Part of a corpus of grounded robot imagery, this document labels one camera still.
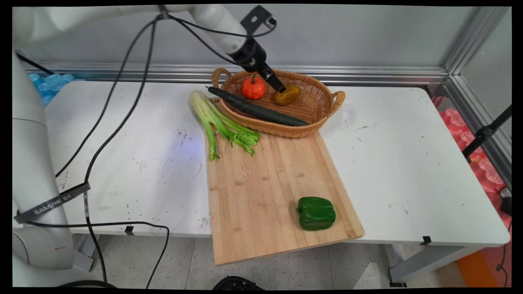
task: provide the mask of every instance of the table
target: table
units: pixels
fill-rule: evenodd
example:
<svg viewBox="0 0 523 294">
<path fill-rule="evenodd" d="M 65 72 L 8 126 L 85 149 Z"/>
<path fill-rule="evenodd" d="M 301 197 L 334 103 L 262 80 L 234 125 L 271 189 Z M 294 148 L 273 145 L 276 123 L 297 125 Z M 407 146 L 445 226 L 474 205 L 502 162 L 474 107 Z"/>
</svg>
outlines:
<svg viewBox="0 0 523 294">
<path fill-rule="evenodd" d="M 97 120 L 111 84 L 71 82 L 47 106 L 56 171 Z M 57 178 L 60 191 L 83 182 L 92 155 L 126 115 L 139 85 L 116 86 L 97 130 Z M 146 84 L 131 118 L 94 165 L 89 180 L 92 222 L 140 220 L 167 225 L 172 236 L 211 236 L 208 151 L 203 128 L 188 103 L 189 94 L 197 89 L 212 97 L 205 86 Z M 430 245 L 438 245 L 406 261 L 401 254 L 393 256 L 397 246 L 388 247 L 389 259 L 397 259 L 391 264 L 393 280 L 509 241 L 501 219 L 423 89 L 329 88 L 347 96 L 320 133 L 365 230 L 364 237 L 352 242 L 420 244 L 428 236 Z M 85 223 L 82 197 L 67 203 L 65 211 L 70 223 Z M 18 227 L 13 221 L 13 228 Z M 123 226 L 98 227 L 96 232 L 125 234 L 124 230 Z M 71 231 L 88 233 L 87 228 Z M 136 225 L 133 234 L 164 232 Z M 424 255 L 436 259 L 428 262 Z"/>
</svg>

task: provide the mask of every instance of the green bell pepper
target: green bell pepper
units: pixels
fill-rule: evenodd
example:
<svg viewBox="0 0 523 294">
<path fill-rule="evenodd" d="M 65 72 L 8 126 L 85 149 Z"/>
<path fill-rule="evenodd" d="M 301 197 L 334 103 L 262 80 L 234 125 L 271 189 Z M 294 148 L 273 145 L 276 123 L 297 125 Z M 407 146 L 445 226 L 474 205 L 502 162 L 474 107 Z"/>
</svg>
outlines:
<svg viewBox="0 0 523 294">
<path fill-rule="evenodd" d="M 336 220 L 336 212 L 332 203 L 320 197 L 300 198 L 296 212 L 300 216 L 301 228 L 306 231 L 328 229 Z"/>
</svg>

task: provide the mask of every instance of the floor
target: floor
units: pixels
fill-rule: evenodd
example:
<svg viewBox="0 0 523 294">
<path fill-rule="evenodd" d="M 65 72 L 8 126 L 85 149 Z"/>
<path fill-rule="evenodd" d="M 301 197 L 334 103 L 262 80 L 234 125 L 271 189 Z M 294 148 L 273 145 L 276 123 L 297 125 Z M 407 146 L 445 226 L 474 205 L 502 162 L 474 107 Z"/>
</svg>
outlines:
<svg viewBox="0 0 523 294">
<path fill-rule="evenodd" d="M 163 237 L 101 236 L 108 282 L 119 288 L 145 288 L 164 242 Z M 405 247 L 407 257 L 421 249 Z M 96 253 L 93 258 L 91 272 L 101 279 Z M 210 290 L 226 276 L 246 278 L 265 290 L 388 288 L 387 270 L 385 248 L 377 244 L 339 243 L 216 267 L 212 239 L 169 238 L 150 288 Z M 407 286 L 465 287 L 465 283 L 452 263 L 407 280 Z"/>
</svg>

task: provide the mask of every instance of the label strap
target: label strap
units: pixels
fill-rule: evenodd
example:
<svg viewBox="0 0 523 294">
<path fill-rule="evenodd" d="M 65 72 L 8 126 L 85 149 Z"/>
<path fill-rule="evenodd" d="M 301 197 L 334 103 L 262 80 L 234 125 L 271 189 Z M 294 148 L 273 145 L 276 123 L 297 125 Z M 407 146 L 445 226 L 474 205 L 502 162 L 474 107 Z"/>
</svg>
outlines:
<svg viewBox="0 0 523 294">
<path fill-rule="evenodd" d="M 58 196 L 47 200 L 46 202 L 39 204 L 24 213 L 18 214 L 14 217 L 17 223 L 25 223 L 32 221 L 37 217 L 42 216 L 44 213 L 49 212 L 56 207 L 63 205 L 66 202 L 71 201 L 76 198 L 78 195 L 85 193 L 91 189 L 89 183 L 83 183 L 77 186 L 72 187 L 71 189 L 60 193 Z"/>
</svg>

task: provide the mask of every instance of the cucumber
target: cucumber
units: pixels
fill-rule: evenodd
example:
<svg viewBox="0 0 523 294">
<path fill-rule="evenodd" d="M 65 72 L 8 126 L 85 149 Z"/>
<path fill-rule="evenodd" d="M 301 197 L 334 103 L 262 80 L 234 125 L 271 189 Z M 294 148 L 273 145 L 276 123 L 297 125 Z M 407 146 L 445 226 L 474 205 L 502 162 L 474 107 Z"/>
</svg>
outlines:
<svg viewBox="0 0 523 294">
<path fill-rule="evenodd" d="M 262 107 L 260 105 L 250 103 L 249 101 L 247 101 L 245 99 L 241 99 L 240 97 L 238 97 L 232 93 L 218 89 L 216 87 L 207 87 L 207 89 L 209 89 L 210 93 L 223 98 L 225 101 L 227 101 L 229 104 L 236 107 L 237 109 L 245 112 L 246 114 L 255 116 L 259 119 L 279 123 L 280 125 L 293 126 L 293 127 L 300 127 L 300 126 L 308 125 L 308 123 L 304 120 L 301 120 L 299 118 L 295 118 L 292 116 L 284 115 L 284 114 L 281 114 L 272 109 L 268 109 L 268 108 Z"/>
</svg>

